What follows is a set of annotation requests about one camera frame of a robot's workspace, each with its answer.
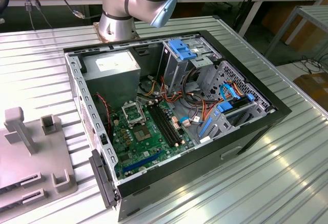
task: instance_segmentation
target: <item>pcie slot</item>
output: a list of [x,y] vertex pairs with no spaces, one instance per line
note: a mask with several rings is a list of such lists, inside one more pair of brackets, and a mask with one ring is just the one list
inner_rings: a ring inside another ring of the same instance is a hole
[[148,106],[148,111],[158,126],[160,132],[165,137],[170,147],[174,147],[175,143],[179,143],[180,139],[173,129],[172,125],[167,121],[162,109],[158,106]]
[[162,153],[162,151],[157,152],[155,155],[149,156],[149,157],[147,157],[147,158],[145,158],[145,159],[143,159],[141,161],[138,161],[138,162],[136,162],[136,163],[134,163],[132,165],[129,165],[129,166],[124,167],[123,168],[123,172],[128,172],[130,170],[134,170],[134,169],[139,168],[139,167],[141,167],[142,165],[144,165],[144,164],[146,164],[148,162],[151,162],[151,161],[156,160],[159,157],[160,153]]

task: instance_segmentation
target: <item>gray plastic bracket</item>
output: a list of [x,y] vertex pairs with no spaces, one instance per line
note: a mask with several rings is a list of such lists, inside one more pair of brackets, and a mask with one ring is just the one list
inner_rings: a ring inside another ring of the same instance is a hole
[[54,174],[51,174],[53,187],[56,189],[56,192],[58,193],[70,189],[71,185],[73,184],[72,180],[70,179],[70,175],[67,172],[67,169],[64,169],[64,173],[65,173],[65,180],[60,183],[58,183],[59,178],[56,178]]
[[5,134],[5,138],[10,144],[22,141],[21,137],[18,135],[16,131]]
[[5,126],[11,134],[6,134],[5,138],[9,143],[13,143],[17,140],[17,136],[13,135],[14,131],[21,138],[26,148],[28,149],[30,155],[37,152],[37,146],[34,143],[30,133],[26,129],[24,123],[24,113],[21,107],[15,107],[5,110]]
[[58,124],[53,115],[46,115],[40,118],[40,123],[45,135],[52,134],[58,131]]
[[36,174],[32,174],[32,175],[29,175],[28,177],[25,177],[23,179],[20,180],[20,185],[22,187],[24,187],[24,189],[32,186],[32,185],[35,185],[35,184],[38,184],[40,182],[42,182],[44,180],[43,176],[41,175],[40,172],[37,172]]
[[40,200],[43,200],[45,198],[46,198],[46,193],[43,190],[43,188],[38,189],[34,192],[30,192],[30,193],[22,196],[23,205],[26,205],[26,206],[31,205]]

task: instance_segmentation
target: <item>red wire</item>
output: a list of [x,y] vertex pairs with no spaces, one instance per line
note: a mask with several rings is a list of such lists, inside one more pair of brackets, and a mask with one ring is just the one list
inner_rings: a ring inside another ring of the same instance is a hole
[[109,123],[109,110],[108,110],[107,102],[104,100],[104,98],[100,94],[97,93],[96,96],[99,97],[102,100],[102,102],[104,103],[104,105],[106,107],[107,122],[108,122],[108,135],[109,135],[110,123]]

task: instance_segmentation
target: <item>chip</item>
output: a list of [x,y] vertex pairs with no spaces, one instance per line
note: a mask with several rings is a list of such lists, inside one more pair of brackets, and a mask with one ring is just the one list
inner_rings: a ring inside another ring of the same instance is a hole
[[124,154],[124,155],[120,156],[119,158],[120,158],[121,161],[126,161],[126,160],[130,159],[128,154]]
[[132,129],[132,131],[138,142],[152,137],[148,128],[145,125],[135,127]]

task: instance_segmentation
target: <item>aluminum extrusion table surface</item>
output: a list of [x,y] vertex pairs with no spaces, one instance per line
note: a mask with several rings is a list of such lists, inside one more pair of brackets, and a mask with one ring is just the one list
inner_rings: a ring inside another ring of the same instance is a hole
[[[221,20],[181,18],[161,29],[145,23],[136,27],[141,37],[208,30],[293,112],[244,154],[122,223],[326,223],[327,112]],[[76,193],[8,223],[115,223],[88,161],[91,151],[62,53],[64,47],[98,42],[91,26],[0,35],[2,106],[22,106],[26,120],[49,113],[61,118],[78,183]]]

